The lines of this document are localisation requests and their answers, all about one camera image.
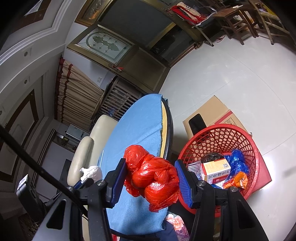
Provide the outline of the beige striped curtain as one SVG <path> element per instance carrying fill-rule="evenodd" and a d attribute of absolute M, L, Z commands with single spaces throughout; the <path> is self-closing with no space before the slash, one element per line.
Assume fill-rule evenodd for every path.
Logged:
<path fill-rule="evenodd" d="M 55 84 L 54 117 L 65 125 L 89 130 L 104 91 L 69 61 L 60 58 Z"/>

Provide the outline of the red plastic bag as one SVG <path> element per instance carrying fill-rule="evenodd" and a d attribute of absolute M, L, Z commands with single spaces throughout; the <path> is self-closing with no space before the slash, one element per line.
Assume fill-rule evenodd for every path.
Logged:
<path fill-rule="evenodd" d="M 176 203 L 179 198 L 179 177 L 167 160 L 150 154 L 140 145 L 125 149 L 126 191 L 133 197 L 144 197 L 149 210 L 157 212 Z"/>

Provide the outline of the round wooden table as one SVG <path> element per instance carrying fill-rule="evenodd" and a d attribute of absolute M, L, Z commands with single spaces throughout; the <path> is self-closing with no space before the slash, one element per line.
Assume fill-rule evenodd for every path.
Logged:
<path fill-rule="evenodd" d="M 162 143 L 159 156 L 170 160 L 174 136 L 173 118 L 168 105 L 168 100 L 162 97 Z"/>

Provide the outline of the orange plastic bag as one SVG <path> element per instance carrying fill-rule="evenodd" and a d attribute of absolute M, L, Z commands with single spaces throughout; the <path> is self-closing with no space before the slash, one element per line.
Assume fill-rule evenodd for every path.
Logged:
<path fill-rule="evenodd" d="M 223 188 L 227 189 L 231 186 L 246 189 L 248 184 L 247 174 L 240 171 L 233 178 L 223 184 Z"/>

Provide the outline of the blue snack wrapper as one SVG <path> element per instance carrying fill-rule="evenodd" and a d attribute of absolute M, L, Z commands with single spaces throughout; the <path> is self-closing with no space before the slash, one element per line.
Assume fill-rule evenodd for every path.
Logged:
<path fill-rule="evenodd" d="M 230 155 L 225 155 L 224 158 L 229 163 L 231 170 L 225 181 L 234 178 L 240 171 L 249 174 L 249 168 L 245 162 L 245 158 L 241 150 L 234 149 Z"/>

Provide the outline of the dark wooden stool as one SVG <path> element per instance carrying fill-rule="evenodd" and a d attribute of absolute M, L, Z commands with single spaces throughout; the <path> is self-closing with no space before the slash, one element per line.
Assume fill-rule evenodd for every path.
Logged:
<path fill-rule="evenodd" d="M 241 7 L 239 8 L 225 8 L 212 16 L 229 39 L 235 38 L 244 45 L 243 35 L 245 32 L 250 33 L 254 38 L 258 37 L 258 33 L 251 26 L 251 20 Z"/>

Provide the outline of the brown cardboard box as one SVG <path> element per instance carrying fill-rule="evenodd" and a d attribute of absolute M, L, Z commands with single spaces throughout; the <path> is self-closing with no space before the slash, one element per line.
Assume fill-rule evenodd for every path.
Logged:
<path fill-rule="evenodd" d="M 247 131 L 232 110 L 215 95 L 183 121 L 189 139 L 206 127 L 221 123 L 238 126 Z"/>

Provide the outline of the red plastic mesh basket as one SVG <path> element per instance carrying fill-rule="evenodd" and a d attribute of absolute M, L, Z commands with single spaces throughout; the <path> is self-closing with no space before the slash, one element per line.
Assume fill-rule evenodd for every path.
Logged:
<path fill-rule="evenodd" d="M 189 139 L 178 159 L 187 167 L 200 161 L 217 161 L 230 156 L 234 151 L 244 159 L 248 168 L 248 183 L 240 192 L 245 199 L 272 181 L 271 175 L 251 134 L 230 124 L 216 124 L 204 128 Z"/>

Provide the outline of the white paper ball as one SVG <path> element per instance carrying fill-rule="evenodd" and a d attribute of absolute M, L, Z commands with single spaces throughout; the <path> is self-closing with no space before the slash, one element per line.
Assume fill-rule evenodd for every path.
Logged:
<path fill-rule="evenodd" d="M 80 172 L 82 177 L 81 183 L 84 183 L 87 179 L 92 179 L 95 182 L 102 179 L 102 170 L 99 166 L 90 166 L 89 168 L 81 168 Z"/>

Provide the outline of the open wooden glass door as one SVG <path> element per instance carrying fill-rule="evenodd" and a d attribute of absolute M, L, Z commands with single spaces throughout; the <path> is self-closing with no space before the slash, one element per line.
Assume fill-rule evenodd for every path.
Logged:
<path fill-rule="evenodd" d="M 158 93 L 170 71 L 170 67 L 148 51 L 100 22 L 80 33 L 67 48 L 145 93 Z"/>

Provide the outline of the metal chair with red cloth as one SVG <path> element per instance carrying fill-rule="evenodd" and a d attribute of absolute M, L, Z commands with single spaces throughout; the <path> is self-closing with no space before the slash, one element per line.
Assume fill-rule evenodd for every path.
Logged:
<path fill-rule="evenodd" d="M 211 39 L 219 32 L 213 16 L 225 8 L 223 1 L 179 1 L 169 10 L 197 29 L 205 38 L 204 42 L 213 47 Z"/>

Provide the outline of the cream leather sofa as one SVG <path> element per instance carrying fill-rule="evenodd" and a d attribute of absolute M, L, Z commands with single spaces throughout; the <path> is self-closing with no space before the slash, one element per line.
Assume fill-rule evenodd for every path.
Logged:
<path fill-rule="evenodd" d="M 89 136 L 84 137 L 74 153 L 67 175 L 67 184 L 74 186 L 81 178 L 81 168 L 95 166 L 118 121 L 102 115 L 96 121 Z"/>

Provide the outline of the white orange medicine box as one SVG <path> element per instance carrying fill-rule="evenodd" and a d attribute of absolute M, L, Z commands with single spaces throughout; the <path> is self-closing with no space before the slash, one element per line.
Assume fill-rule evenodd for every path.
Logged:
<path fill-rule="evenodd" d="M 224 181 L 230 174 L 231 166 L 223 158 L 201 164 L 201 176 L 209 184 L 216 184 Z"/>

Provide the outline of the wooden slatted crib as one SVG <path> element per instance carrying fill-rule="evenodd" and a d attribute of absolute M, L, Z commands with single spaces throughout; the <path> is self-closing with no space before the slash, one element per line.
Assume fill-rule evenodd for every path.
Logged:
<path fill-rule="evenodd" d="M 95 123 L 101 115 L 119 121 L 126 111 L 144 94 L 126 80 L 115 76 L 100 97 L 91 120 Z"/>

